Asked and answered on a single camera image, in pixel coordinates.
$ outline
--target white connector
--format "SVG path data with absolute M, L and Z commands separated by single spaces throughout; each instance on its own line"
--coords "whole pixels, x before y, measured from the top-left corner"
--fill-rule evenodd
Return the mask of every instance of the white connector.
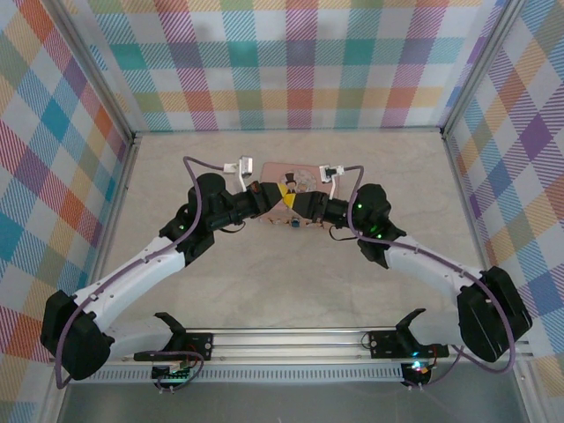
M 226 163 L 223 165 L 224 174 L 237 174 L 237 179 L 241 185 L 242 192 L 247 190 L 244 179 L 249 178 L 253 174 L 253 158 L 249 156 L 241 156 L 237 163 Z
M 329 194 L 329 200 L 333 199 L 335 194 L 335 178 L 345 173 L 345 167 L 343 166 L 333 166 L 323 165 L 319 167 L 319 174 L 321 176 L 322 183 L 332 183 L 331 193 Z

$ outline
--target beige floor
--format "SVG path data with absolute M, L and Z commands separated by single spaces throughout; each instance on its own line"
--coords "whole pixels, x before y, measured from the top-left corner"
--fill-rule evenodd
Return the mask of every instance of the beige floor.
M 397 226 L 431 249 L 478 265 L 439 134 L 231 132 L 142 139 L 107 271 L 135 255 L 186 202 L 191 183 L 184 154 L 221 165 L 252 155 L 257 178 L 266 161 L 364 164 L 364 182 L 386 189 Z M 355 177 L 341 178 L 342 198 Z M 240 234 L 218 233 L 205 255 L 120 320 L 167 311 L 187 327 L 390 325 L 415 308 L 447 306 L 421 282 L 368 262 L 353 241 L 332 241 L 322 229 L 252 221 Z

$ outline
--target cartoon character image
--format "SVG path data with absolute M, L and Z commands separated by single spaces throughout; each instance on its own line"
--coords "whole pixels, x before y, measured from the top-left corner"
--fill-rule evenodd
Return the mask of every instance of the cartoon character image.
M 298 182 L 296 182 L 293 178 L 293 173 L 289 172 L 285 175 L 286 177 L 286 187 L 288 188 L 288 192 L 286 194 L 295 194 L 296 187 L 298 186 Z
M 300 182 L 296 188 L 296 192 L 308 192 L 308 185 L 305 182 Z

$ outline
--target small box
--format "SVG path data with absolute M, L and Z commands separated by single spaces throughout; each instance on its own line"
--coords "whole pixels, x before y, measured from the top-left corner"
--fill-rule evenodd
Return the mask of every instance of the small box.
M 322 183 L 319 166 L 293 165 L 288 163 L 264 163 L 261 182 L 276 182 L 286 185 L 289 193 L 321 191 L 328 195 L 331 192 L 330 183 Z M 335 194 L 338 195 L 338 178 L 335 180 Z M 312 223 L 304 219 L 280 200 L 272 210 L 259 218 L 260 222 L 269 225 L 288 225 L 289 227 L 324 227 L 330 225 Z

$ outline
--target black bracket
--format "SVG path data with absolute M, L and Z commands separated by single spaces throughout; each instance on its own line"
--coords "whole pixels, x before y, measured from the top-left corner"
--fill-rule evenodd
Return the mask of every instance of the black bracket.
M 402 364 L 402 375 L 404 377 L 404 382 L 401 382 L 405 386 L 413 385 L 427 385 L 431 380 L 431 374 L 433 370 L 428 369 L 422 372 L 420 369 L 414 368 L 411 364 Z
M 164 323 L 168 325 L 170 330 L 173 332 L 173 336 L 165 345 L 162 351 L 193 351 L 194 353 L 199 353 L 204 357 L 204 361 L 209 361 L 212 359 L 213 351 L 213 334 L 203 333 L 203 332 L 187 332 L 184 327 L 174 319 L 169 313 L 157 313 L 155 317 L 158 317 Z M 158 355 L 152 352 L 137 352 L 133 355 L 134 361 L 181 361 L 181 370 L 174 373 L 174 378 L 183 378 L 185 375 L 189 375 L 189 362 L 190 359 L 185 354 L 178 355 Z M 168 371 L 168 367 L 164 366 L 154 366 L 152 368 L 152 379 L 157 377 L 166 378 L 171 376 Z
M 54 356 L 63 327 L 78 307 L 75 298 L 59 290 L 47 300 L 41 343 Z M 64 342 L 63 367 L 77 381 L 93 375 L 104 365 L 110 354 L 110 346 L 115 342 L 112 337 L 100 332 L 95 318 L 93 312 L 86 314 L 81 311 Z
M 480 279 L 501 304 L 515 340 L 532 326 L 531 315 L 506 271 L 492 267 Z M 509 341 L 494 305 L 476 284 L 465 286 L 456 297 L 460 334 L 464 344 L 482 360 L 495 362 L 509 349 Z
M 449 357 L 449 348 L 446 345 L 421 345 L 409 330 L 412 320 L 424 311 L 424 308 L 413 310 L 396 325 L 396 330 L 370 331 L 368 333 L 370 357 L 373 359 Z
M 407 351 L 399 340 L 396 330 L 373 330 L 368 333 L 371 359 L 433 359 L 449 357 L 446 345 L 421 345 L 416 351 Z

